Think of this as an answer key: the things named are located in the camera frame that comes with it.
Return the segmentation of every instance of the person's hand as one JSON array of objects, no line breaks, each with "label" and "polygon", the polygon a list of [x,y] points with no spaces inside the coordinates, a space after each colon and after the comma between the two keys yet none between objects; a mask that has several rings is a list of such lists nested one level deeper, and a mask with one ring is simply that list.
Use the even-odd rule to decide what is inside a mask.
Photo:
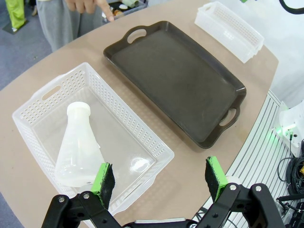
[{"label": "person's hand", "polygon": [[95,6],[99,6],[109,21],[113,21],[114,17],[110,10],[110,6],[106,0],[66,0],[67,6],[71,11],[77,10],[79,13],[94,13]]}]

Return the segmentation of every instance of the metal grating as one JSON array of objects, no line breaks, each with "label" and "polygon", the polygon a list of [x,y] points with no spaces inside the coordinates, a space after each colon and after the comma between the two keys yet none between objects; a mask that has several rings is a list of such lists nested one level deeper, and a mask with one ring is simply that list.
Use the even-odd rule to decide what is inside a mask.
[{"label": "metal grating", "polygon": [[[281,182],[276,173],[280,160],[290,155],[288,146],[283,144],[273,130],[273,122],[279,106],[280,101],[269,91],[248,138],[226,174],[227,176],[238,177],[247,188],[255,183],[264,183],[274,199],[288,195],[286,183]],[[285,160],[281,163],[279,169],[281,177],[285,176],[288,162],[289,160]],[[210,197],[203,207],[209,208],[212,203]],[[281,211],[281,206],[277,202],[276,204],[278,210]],[[203,212],[200,210],[199,215],[203,216]],[[229,219],[236,224],[237,228],[248,228],[248,224],[241,213],[233,212]],[[224,227],[234,228],[229,221]]]}]

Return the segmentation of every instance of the green pants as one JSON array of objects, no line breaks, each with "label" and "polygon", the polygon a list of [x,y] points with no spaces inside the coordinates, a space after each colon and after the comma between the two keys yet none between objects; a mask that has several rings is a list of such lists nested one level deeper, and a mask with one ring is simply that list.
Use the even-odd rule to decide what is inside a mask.
[{"label": "green pants", "polygon": [[23,0],[5,0],[13,28],[19,29],[25,22]]}]

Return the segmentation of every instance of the gray pants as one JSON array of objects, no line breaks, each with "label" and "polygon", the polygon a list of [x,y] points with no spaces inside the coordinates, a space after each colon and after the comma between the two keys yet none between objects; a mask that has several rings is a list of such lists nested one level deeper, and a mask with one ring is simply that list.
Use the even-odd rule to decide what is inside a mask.
[{"label": "gray pants", "polygon": [[70,11],[64,0],[49,0],[37,1],[37,9],[43,33],[53,51],[103,24],[99,7],[94,14],[80,14]]}]

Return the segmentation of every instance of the finger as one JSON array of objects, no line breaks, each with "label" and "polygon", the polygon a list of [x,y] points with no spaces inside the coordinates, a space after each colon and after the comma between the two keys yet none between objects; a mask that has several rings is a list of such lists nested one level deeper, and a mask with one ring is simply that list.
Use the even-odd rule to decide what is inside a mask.
[{"label": "finger", "polygon": [[79,13],[84,13],[85,5],[84,5],[83,1],[77,1],[76,2],[76,9]]},{"label": "finger", "polygon": [[76,10],[75,3],[69,3],[69,2],[67,2],[67,7],[70,9],[70,11],[75,11]]},{"label": "finger", "polygon": [[96,4],[102,9],[109,21],[114,21],[113,13],[111,12],[110,6],[106,0],[96,0]]},{"label": "finger", "polygon": [[85,10],[87,13],[94,13],[95,11],[95,4],[92,0],[85,0]]}]

